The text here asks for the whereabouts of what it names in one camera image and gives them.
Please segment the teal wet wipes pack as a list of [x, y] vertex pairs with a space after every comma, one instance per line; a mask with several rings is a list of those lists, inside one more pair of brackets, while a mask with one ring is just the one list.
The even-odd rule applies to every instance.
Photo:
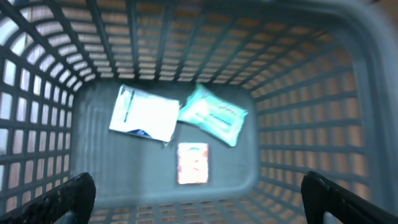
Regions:
[[198, 83], [185, 106], [180, 109], [178, 120], [194, 125], [235, 147], [247, 114], [247, 110], [218, 98]]

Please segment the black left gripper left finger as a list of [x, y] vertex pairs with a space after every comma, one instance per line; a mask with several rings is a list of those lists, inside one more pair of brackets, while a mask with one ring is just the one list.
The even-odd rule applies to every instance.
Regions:
[[90, 220], [96, 198], [92, 176], [81, 173], [46, 194], [1, 216], [1, 223], [83, 223]]

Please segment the small red tissue pack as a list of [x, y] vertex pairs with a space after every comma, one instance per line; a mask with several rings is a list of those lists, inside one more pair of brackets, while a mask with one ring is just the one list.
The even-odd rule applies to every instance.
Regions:
[[182, 142], [178, 145], [179, 184], [205, 184], [208, 182], [208, 144]]

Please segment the white cardboard box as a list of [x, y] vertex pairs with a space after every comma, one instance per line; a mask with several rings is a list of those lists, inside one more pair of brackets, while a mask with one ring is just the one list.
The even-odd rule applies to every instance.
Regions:
[[177, 125], [180, 102], [121, 85], [110, 130], [170, 142]]

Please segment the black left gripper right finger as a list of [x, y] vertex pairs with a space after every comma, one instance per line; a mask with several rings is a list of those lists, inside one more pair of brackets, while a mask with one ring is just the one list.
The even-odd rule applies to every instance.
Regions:
[[397, 216], [314, 171], [304, 175], [301, 195], [308, 224], [333, 223], [334, 217], [347, 224], [397, 223]]

